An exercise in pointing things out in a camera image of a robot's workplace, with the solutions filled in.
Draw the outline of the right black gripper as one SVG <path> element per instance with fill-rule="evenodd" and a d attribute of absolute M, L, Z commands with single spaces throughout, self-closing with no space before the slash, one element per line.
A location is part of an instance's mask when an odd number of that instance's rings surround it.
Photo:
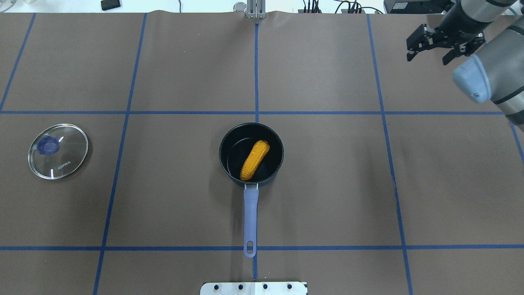
<path fill-rule="evenodd" d="M 419 52 L 434 48 L 451 49 L 442 58 L 443 65 L 448 65 L 457 57 L 468 57 L 485 43 L 485 28 L 484 25 L 462 28 L 456 25 L 442 29 L 421 24 L 406 39 L 407 61 L 412 61 Z"/>

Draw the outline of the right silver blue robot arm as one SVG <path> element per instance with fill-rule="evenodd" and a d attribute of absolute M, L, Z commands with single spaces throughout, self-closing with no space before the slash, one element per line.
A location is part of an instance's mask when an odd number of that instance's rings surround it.
<path fill-rule="evenodd" d="M 524 20 L 518 18 L 489 42 L 483 34 L 511 5 L 512 0 L 457 0 L 436 28 L 421 24 L 406 39 L 407 60 L 434 48 L 449 49 L 444 65 L 466 56 L 452 73 L 455 85 L 476 103 L 494 103 L 523 129 Z"/>

